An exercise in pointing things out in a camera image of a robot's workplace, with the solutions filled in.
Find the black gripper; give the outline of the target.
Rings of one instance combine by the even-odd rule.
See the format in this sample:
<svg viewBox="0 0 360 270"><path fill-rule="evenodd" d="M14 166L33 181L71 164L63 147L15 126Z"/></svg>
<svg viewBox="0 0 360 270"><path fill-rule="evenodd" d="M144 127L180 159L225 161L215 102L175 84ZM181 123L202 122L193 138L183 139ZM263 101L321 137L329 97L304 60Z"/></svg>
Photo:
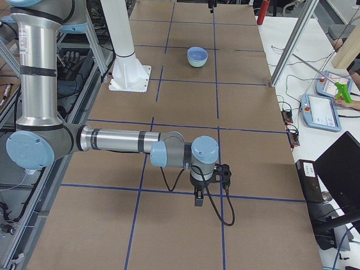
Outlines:
<svg viewBox="0 0 360 270"><path fill-rule="evenodd" d="M194 206L202 206L204 202L204 190L208 187L203 180L199 181L190 175L190 182L194 186Z"/></svg>

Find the person's forearm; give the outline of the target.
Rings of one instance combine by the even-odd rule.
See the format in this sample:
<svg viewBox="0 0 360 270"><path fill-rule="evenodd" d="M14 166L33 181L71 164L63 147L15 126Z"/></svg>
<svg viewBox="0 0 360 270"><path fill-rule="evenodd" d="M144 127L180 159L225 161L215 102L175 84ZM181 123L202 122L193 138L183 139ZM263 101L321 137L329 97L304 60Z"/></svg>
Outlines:
<svg viewBox="0 0 360 270"><path fill-rule="evenodd" d="M355 109L355 110L360 110L360 101L354 101L352 103L352 107Z"/></svg>

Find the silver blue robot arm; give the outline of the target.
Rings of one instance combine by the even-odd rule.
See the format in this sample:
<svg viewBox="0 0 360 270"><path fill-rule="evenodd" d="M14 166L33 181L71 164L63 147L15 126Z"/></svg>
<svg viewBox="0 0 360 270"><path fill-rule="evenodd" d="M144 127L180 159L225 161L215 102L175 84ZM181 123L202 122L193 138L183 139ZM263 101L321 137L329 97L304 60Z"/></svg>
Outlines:
<svg viewBox="0 0 360 270"><path fill-rule="evenodd" d="M77 152L106 150L142 153L156 167L190 171L195 204L221 173L218 144L209 136L187 143L178 132L96 129L63 122L57 114L56 37L64 26L86 24L85 1L11 1L19 27L22 115L6 142L13 162L39 170Z"/></svg>

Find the person's hand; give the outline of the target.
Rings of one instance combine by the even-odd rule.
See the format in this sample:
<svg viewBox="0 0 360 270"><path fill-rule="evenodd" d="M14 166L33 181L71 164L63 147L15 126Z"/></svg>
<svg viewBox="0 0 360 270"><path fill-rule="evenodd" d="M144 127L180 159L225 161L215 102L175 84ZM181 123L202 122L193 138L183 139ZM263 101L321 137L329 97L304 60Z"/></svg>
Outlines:
<svg viewBox="0 0 360 270"><path fill-rule="evenodd" d="M335 98L335 103L338 105L341 105L343 107L347 107L347 108L352 108L352 103L354 102L354 100L352 100L351 102L346 102L346 100L344 100L344 97L340 97L340 98Z"/></svg>

